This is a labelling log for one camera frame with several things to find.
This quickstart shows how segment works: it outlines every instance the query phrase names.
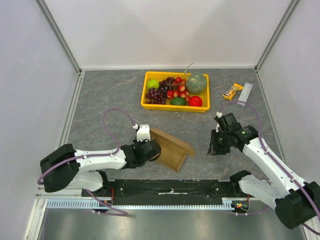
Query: green fruit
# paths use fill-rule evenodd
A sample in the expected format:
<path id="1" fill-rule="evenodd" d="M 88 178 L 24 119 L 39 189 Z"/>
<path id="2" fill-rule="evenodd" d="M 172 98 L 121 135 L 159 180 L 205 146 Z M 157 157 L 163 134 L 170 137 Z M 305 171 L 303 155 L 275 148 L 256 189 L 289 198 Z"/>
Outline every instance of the green fruit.
<path id="1" fill-rule="evenodd" d="M 186 89 L 191 94 L 199 94 L 205 90 L 207 79 L 202 73 L 192 73 L 186 81 Z"/>
<path id="2" fill-rule="evenodd" d="M 177 105 L 177 106 L 184 106 L 186 105 L 186 103 L 187 103 L 186 100 L 179 96 L 175 97 L 170 101 L 171 105 Z"/>
<path id="3" fill-rule="evenodd" d="M 158 89 L 159 88 L 159 82 L 155 79 L 150 79 L 147 83 L 146 86 L 148 87 L 148 89 L 150 88 L 155 88 Z"/>

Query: white panel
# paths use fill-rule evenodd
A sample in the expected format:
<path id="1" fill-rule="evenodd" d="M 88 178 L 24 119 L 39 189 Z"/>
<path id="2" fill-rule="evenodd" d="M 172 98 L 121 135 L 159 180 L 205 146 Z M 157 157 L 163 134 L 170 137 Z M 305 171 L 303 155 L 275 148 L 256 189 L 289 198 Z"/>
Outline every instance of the white panel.
<path id="1" fill-rule="evenodd" d="M 320 183 L 320 1 L 300 1 L 260 77 L 288 165 Z"/>
<path id="2" fill-rule="evenodd" d="M 46 0 L 82 68 L 254 66 L 290 0 Z"/>
<path id="3" fill-rule="evenodd" d="M 0 4 L 0 239 L 22 239 L 76 73 L 35 1 Z"/>

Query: cardboard piece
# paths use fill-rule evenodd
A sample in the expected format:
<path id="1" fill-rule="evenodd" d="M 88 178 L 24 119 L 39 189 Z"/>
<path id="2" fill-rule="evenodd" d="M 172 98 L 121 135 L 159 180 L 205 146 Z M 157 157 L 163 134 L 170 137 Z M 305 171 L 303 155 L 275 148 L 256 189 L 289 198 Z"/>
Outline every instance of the cardboard piece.
<path id="1" fill-rule="evenodd" d="M 158 128 L 152 128 L 150 135 L 161 147 L 161 155 L 156 161 L 176 172 L 179 171 L 187 154 L 192 157 L 195 156 L 196 151 L 190 144 Z"/>

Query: green apple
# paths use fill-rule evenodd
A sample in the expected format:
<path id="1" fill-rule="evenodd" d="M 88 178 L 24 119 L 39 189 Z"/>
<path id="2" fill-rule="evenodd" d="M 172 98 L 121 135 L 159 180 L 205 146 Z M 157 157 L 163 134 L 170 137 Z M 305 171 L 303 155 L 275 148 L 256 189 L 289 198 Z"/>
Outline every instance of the green apple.
<path id="1" fill-rule="evenodd" d="M 155 79 L 150 79 L 147 83 L 146 86 L 148 87 L 148 89 L 150 88 L 155 88 L 158 89 L 159 88 L 159 82 Z"/>

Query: cantaloupe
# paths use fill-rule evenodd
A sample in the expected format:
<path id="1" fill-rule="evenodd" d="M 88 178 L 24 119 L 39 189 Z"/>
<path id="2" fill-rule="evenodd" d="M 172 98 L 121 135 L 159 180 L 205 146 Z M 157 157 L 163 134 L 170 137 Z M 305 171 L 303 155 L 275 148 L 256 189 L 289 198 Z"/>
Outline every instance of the cantaloupe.
<path id="1" fill-rule="evenodd" d="M 207 79 L 202 73 L 192 73 L 186 81 L 186 89 L 192 94 L 199 94 L 205 90 Z"/>

